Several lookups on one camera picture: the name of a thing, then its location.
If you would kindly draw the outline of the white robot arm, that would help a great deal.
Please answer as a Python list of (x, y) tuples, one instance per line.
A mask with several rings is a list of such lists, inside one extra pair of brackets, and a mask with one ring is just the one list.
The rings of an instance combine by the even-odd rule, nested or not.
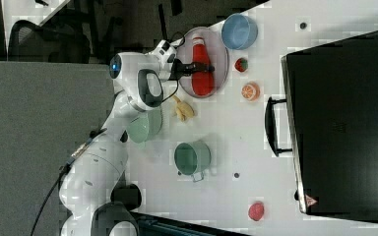
[(214, 69), (207, 62), (181, 62), (176, 46), (165, 40), (149, 53), (121, 52), (112, 57), (109, 75), (122, 91), (101, 129), (67, 162), (59, 199), (72, 215), (63, 223), (60, 236), (139, 235), (129, 210), (111, 199), (128, 160), (121, 137), (141, 113), (163, 104), (164, 82)]

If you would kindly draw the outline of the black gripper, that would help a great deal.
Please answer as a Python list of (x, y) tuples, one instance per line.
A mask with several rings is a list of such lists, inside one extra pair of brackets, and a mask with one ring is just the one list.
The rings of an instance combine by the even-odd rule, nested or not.
[(182, 77), (191, 76), (195, 73), (212, 73), (214, 70), (215, 67), (211, 64), (200, 62), (184, 64), (179, 59), (175, 59), (171, 67), (169, 78), (172, 81), (178, 81)]

